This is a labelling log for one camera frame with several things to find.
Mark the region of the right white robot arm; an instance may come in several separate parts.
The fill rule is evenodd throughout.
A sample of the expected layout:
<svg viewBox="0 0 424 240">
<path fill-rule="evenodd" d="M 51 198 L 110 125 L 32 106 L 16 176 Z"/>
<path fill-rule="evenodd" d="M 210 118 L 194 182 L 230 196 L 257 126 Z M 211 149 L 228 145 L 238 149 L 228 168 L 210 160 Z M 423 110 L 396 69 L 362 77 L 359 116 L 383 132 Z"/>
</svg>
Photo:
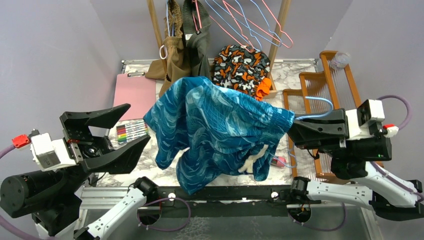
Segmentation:
<svg viewBox="0 0 424 240">
<path fill-rule="evenodd" d="M 382 109 L 337 109 L 328 115 L 296 115 L 288 135 L 302 150 L 331 158 L 331 172 L 345 184 L 297 176 L 288 190 L 296 204 L 333 201 L 373 210 L 383 219 L 408 221 L 424 216 L 423 187 L 378 165 L 392 158 L 390 127 Z"/>
</svg>

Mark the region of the blue patterned shorts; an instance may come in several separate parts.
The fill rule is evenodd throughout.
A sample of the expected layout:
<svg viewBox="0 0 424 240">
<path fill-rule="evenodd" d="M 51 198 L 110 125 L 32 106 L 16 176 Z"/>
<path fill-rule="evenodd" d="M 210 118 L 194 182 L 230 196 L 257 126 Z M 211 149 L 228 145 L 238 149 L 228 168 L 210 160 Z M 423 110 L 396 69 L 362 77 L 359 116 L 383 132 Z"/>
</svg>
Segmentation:
<svg viewBox="0 0 424 240">
<path fill-rule="evenodd" d="M 199 76 L 173 83 L 143 119 L 155 133 L 157 166 L 177 159 L 177 181 L 192 195 L 220 175 L 266 180 L 295 114 Z"/>
</svg>

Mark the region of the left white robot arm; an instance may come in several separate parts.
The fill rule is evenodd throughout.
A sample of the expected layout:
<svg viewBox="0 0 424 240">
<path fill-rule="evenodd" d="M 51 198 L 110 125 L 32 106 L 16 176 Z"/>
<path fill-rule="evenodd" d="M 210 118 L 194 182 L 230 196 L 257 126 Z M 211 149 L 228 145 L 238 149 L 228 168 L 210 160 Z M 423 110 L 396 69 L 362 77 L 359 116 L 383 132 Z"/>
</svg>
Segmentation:
<svg viewBox="0 0 424 240">
<path fill-rule="evenodd" d="M 15 137 L 0 155 L 29 146 L 39 170 L 6 177 L 0 187 L 1 208 L 12 218 L 31 215 L 39 239 L 104 240 L 120 220 L 155 203 L 158 186 L 140 177 L 103 217 L 75 230 L 82 204 L 77 191 L 94 173 L 130 173 L 150 141 L 144 135 L 114 149 L 108 136 L 94 136 L 90 131 L 90 127 L 113 128 L 130 107 L 124 103 L 97 111 L 66 111 L 59 118 L 63 137 L 57 140 L 37 129 Z"/>
</svg>

